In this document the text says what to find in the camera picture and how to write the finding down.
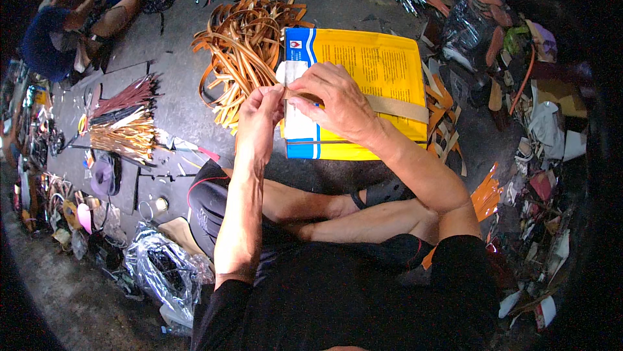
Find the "purple object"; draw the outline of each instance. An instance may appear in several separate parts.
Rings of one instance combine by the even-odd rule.
[[[558,53],[558,48],[556,47],[556,37],[554,37],[549,30],[545,29],[540,24],[537,24],[536,22],[532,22],[532,24],[543,37],[543,50],[545,50],[545,53],[556,57],[556,54]]]

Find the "leg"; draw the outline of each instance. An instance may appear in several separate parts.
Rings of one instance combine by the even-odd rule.
[[[91,27],[91,33],[111,37],[125,28],[141,9],[141,0],[120,0]]]
[[[223,168],[231,177],[233,170]],[[360,191],[365,202],[366,191]],[[333,219],[358,211],[350,195],[324,195],[309,193],[285,184],[264,179],[262,213],[277,224],[318,219]]]
[[[120,0],[113,8],[104,13],[104,15],[91,27],[89,34],[96,34],[100,37],[113,37],[125,28],[130,20],[141,9],[141,0]],[[102,44],[95,42],[86,36],[82,39],[84,44],[83,65],[86,67],[90,63],[90,57],[93,57],[101,48]]]
[[[284,228],[307,241],[382,243],[409,233],[432,245],[439,242],[437,214],[418,199],[382,203],[345,217]]]

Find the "green object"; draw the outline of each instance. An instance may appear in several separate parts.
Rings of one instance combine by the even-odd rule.
[[[506,49],[512,56],[518,54],[521,49],[521,45],[524,44],[523,36],[520,36],[520,34],[528,33],[530,33],[530,29],[527,26],[510,28],[507,30],[507,33],[504,36],[504,49]]]

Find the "black shorts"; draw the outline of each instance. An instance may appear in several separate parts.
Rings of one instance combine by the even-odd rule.
[[[213,161],[208,161],[193,181],[188,191],[188,205],[192,209],[189,220],[192,237],[210,258],[214,257],[214,244],[225,215],[227,187],[230,179]],[[274,268],[277,259],[296,255],[304,243],[265,216],[262,220],[262,253],[255,284],[262,281]],[[429,243],[411,235],[399,234],[383,243],[348,243],[358,254],[377,262],[385,269],[399,273],[419,266],[431,252]]]

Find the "left hand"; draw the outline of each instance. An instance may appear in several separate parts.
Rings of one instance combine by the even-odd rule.
[[[259,87],[240,107],[236,161],[264,167],[270,160],[276,124],[284,118],[284,86]]]

